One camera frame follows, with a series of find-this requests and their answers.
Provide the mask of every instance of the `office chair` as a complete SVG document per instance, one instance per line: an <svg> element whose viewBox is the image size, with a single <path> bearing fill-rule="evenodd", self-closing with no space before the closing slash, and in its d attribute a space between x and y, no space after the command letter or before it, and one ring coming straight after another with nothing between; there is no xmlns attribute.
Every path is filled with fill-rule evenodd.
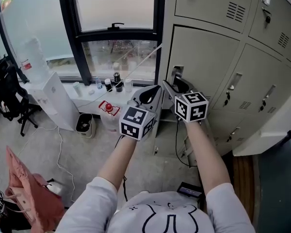
<svg viewBox="0 0 291 233"><path fill-rule="evenodd" d="M19 101L16 97L18 93L22 100ZM9 61L8 57L4 57L0 60L0 104L1 101L4 102L5 106L8 108L8 112L1 110L0 113L10 121L13 118L21 115L21 118L18 120L22 124L20 134L24 136L23 133L26 121L31 122L35 128L38 128L38 125L35 124L29 116L32 115L37 110L42 110L40 106L34 105L33 108L29 111L29 97L27 91L19 85L16 69L13 64Z"/></svg>

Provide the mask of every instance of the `bottle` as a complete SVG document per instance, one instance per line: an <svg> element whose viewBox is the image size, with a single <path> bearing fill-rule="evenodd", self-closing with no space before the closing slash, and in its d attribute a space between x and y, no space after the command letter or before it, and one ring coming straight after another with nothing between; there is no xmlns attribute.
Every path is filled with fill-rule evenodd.
<svg viewBox="0 0 291 233"><path fill-rule="evenodd" d="M99 115L101 122L105 128L110 132L116 132L119 130L119 119L120 119L120 107L112 106L107 101L103 101L99 105Z"/></svg>
<svg viewBox="0 0 291 233"><path fill-rule="evenodd" d="M115 72L113 77L114 77L114 86L116 88L116 92L122 92L123 82L121 81L120 74L118 72Z"/></svg>
<svg viewBox="0 0 291 233"><path fill-rule="evenodd" d="M98 90L100 90L102 88L102 83L101 83L100 78L99 77L96 77L95 78L95 82L96 82L96 85L97 85Z"/></svg>
<svg viewBox="0 0 291 233"><path fill-rule="evenodd" d="M112 84L110 79L105 79L105 86L108 92L112 91Z"/></svg>

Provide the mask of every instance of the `locker vent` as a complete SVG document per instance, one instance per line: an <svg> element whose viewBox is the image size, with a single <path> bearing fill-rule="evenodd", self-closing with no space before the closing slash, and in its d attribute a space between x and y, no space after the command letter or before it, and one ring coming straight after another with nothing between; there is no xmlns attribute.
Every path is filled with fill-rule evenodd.
<svg viewBox="0 0 291 233"><path fill-rule="evenodd" d="M289 41L289 37L287 37L284 33L281 33L278 40L278 44L285 49L288 44L288 41Z"/></svg>
<svg viewBox="0 0 291 233"><path fill-rule="evenodd" d="M244 109L244 110L246 110L248 107L249 107L249 105L250 105L251 103L250 102L242 102L242 104L239 106L239 108L240 109Z"/></svg>
<svg viewBox="0 0 291 233"><path fill-rule="evenodd" d="M275 111L275 109L276 109L275 107L271 107L267 113L273 113Z"/></svg>
<svg viewBox="0 0 291 233"><path fill-rule="evenodd" d="M227 7L227 13L226 16L228 18L231 18L235 21L238 22L243 22L243 16L245 13L246 9L233 3L233 2L229 2L228 7Z"/></svg>

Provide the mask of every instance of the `white t-shirt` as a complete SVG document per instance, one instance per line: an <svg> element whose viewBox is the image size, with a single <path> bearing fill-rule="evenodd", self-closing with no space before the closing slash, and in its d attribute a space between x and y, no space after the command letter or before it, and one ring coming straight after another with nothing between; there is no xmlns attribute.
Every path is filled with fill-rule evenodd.
<svg viewBox="0 0 291 233"><path fill-rule="evenodd" d="M140 193L116 212L117 190L96 177L64 215L57 233L254 233L229 183L206 196L208 215L177 192Z"/></svg>

